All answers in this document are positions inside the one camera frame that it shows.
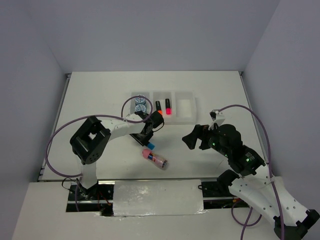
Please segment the blue highlighter with black cap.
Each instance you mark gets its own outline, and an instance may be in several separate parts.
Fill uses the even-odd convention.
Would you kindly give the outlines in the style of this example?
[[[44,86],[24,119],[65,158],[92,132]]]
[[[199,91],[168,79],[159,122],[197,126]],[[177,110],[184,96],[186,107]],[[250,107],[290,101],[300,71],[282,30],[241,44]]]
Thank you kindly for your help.
[[[150,149],[150,150],[153,150],[153,149],[155,148],[155,145],[152,144],[151,142],[149,142],[149,143],[146,145],[146,147],[147,147],[148,149]]]

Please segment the blue cleaning gel jar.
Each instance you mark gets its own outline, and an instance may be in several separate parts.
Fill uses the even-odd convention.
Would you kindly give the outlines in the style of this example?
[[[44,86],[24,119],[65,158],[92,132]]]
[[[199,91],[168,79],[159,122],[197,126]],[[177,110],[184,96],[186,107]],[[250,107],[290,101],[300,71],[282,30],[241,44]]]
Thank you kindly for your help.
[[[147,113],[147,107],[144,104],[137,104],[134,108],[134,112]]]
[[[135,105],[146,105],[146,97],[143,94],[138,94],[135,98],[134,98],[134,103]]]

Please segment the pink tube of coloured pens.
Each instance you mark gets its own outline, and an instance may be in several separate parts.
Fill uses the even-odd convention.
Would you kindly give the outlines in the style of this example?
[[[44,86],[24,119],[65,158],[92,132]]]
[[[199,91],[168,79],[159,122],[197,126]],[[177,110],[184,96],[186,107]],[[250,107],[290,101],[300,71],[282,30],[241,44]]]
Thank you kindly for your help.
[[[159,169],[165,170],[167,167],[168,161],[164,157],[154,153],[150,149],[143,149],[142,156],[146,160],[150,161],[155,166],[157,166]]]

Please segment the orange highlighter with black cap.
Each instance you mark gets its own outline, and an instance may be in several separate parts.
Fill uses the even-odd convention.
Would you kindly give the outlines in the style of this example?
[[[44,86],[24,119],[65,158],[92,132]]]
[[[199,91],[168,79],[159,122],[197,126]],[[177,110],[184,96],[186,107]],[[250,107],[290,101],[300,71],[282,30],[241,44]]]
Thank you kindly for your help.
[[[161,103],[159,100],[156,100],[155,101],[155,107],[156,107],[156,111],[159,113],[159,114],[163,114],[163,111],[162,111],[162,107],[161,107]]]

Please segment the pink highlighter with black cap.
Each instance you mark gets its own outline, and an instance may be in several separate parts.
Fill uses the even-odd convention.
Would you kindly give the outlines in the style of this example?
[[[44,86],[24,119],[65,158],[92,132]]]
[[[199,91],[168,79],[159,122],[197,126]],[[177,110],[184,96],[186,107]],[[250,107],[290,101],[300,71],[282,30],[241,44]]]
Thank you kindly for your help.
[[[169,98],[165,99],[165,112],[169,116],[172,114],[172,106]]]

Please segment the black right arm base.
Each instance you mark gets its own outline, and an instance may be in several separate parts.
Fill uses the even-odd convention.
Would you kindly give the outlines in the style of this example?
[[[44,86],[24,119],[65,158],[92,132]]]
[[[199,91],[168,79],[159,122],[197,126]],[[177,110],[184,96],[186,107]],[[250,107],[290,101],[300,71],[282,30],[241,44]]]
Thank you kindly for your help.
[[[231,209],[248,208],[249,205],[238,197],[223,191],[219,188],[217,181],[202,181],[198,185],[198,189],[202,192],[203,207],[205,210],[212,209]]]

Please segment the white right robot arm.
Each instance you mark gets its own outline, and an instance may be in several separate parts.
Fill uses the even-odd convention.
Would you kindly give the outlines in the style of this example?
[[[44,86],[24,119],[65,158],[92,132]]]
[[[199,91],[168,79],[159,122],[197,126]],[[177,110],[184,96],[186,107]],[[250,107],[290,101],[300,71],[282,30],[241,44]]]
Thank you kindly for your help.
[[[217,178],[217,190],[233,195],[254,208],[272,225],[281,240],[301,240],[319,220],[314,209],[300,204],[282,181],[269,175],[269,167],[260,155],[243,144],[241,134],[231,124],[195,125],[182,141],[193,150],[213,149],[227,158],[230,169]]]

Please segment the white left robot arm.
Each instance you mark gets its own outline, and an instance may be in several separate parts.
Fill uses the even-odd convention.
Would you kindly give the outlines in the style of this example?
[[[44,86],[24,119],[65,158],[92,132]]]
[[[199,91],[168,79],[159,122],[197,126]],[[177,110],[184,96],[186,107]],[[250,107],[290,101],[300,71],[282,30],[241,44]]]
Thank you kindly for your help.
[[[130,135],[141,146],[153,149],[150,139],[155,129],[165,123],[161,113],[151,114],[137,111],[127,115],[124,119],[109,119],[102,123],[96,116],[88,117],[70,139],[73,153],[79,157],[81,180],[80,194],[91,200],[98,193],[96,161],[103,155],[107,143],[116,138]]]

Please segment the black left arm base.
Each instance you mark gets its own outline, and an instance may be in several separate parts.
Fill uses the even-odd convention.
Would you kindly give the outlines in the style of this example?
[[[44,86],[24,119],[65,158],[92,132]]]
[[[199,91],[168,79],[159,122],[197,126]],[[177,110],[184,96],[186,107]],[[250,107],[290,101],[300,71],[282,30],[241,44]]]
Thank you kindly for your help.
[[[91,189],[85,190],[79,180],[65,178],[61,186],[68,191],[66,212],[95,212],[100,216],[112,217],[114,184],[96,184]]]

